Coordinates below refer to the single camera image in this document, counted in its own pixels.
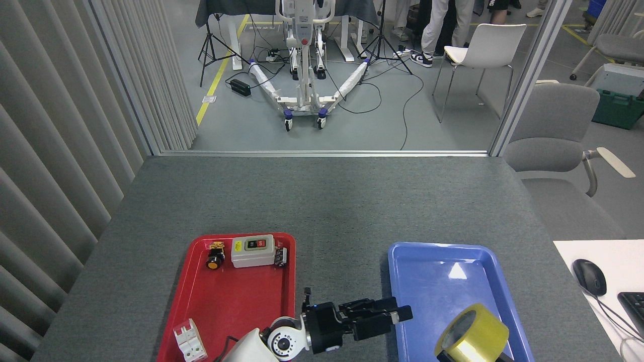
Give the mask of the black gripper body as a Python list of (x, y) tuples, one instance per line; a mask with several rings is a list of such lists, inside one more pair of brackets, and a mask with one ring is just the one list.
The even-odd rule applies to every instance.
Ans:
[(350, 325), (341, 318), (332, 302), (314, 305), (303, 303), (302, 316), (314, 354), (340, 348), (343, 335), (352, 334)]

